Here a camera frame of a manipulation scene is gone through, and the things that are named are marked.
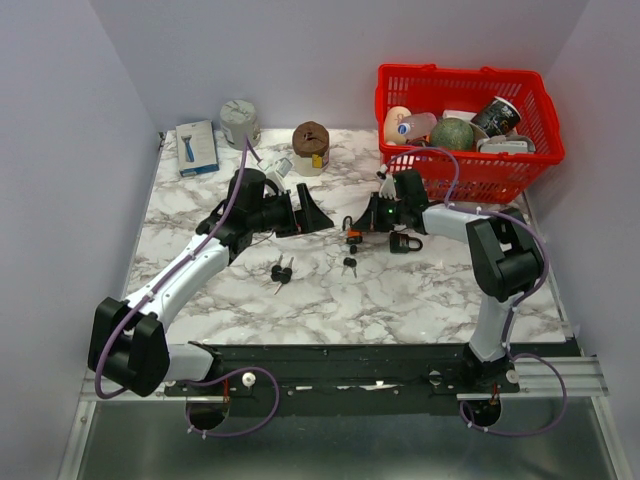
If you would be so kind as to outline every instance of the green melon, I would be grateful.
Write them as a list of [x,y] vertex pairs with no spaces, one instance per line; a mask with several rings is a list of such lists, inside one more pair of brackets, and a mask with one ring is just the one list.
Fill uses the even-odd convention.
[[459,118],[443,118],[431,130],[429,142],[434,147],[449,150],[471,150],[473,148],[473,129]]

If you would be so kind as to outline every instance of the toy egg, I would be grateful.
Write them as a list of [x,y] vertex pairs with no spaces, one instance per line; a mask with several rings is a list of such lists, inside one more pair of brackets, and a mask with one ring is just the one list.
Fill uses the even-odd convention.
[[382,132],[384,134],[384,143],[404,145],[407,139],[401,133],[398,133],[398,126],[405,117],[411,115],[411,111],[405,107],[392,107],[387,112],[384,119]]

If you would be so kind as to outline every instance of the brown object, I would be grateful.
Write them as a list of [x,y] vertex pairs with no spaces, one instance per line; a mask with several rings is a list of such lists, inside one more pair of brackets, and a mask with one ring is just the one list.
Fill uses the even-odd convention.
[[329,150],[329,132],[319,123],[305,122],[293,132],[291,143],[293,151],[300,157],[324,157]]

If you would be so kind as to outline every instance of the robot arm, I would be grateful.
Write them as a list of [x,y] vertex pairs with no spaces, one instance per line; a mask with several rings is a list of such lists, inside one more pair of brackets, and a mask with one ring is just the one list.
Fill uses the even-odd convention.
[[[140,396],[151,394],[163,381],[203,380],[213,374],[215,354],[196,344],[167,345],[165,332],[189,299],[214,275],[251,245],[255,232],[274,231],[277,237],[312,233],[333,226],[333,222],[313,202],[305,184],[297,185],[301,208],[294,211],[288,191],[281,182],[269,181],[259,170],[245,169],[235,203],[215,237],[208,238],[219,222],[219,209],[228,205],[238,179],[231,180],[227,201],[222,202],[196,228],[196,235],[182,253],[160,274],[125,300],[106,298],[96,309],[88,366],[95,371],[109,337],[130,314],[129,305],[150,300],[126,325],[110,350],[103,374]],[[275,195],[264,195],[269,188]],[[184,263],[187,257],[191,261]],[[159,279],[182,264],[154,293]]]
[[[373,193],[365,213],[353,225],[358,231],[393,231],[406,225],[418,233],[442,235],[469,245],[482,302],[469,342],[475,367],[505,357],[503,333],[513,300],[539,278],[543,261],[531,236],[503,218],[474,215],[428,201],[420,174],[393,175],[396,198]],[[502,213],[524,221],[515,208]]]

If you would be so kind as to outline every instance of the black padlock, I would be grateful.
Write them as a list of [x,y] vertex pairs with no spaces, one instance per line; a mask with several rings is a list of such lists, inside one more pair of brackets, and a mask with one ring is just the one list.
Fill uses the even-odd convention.
[[[416,243],[417,246],[412,247],[411,243]],[[391,232],[389,235],[389,250],[391,250],[391,253],[419,252],[422,250],[422,240],[410,237],[406,233]]]

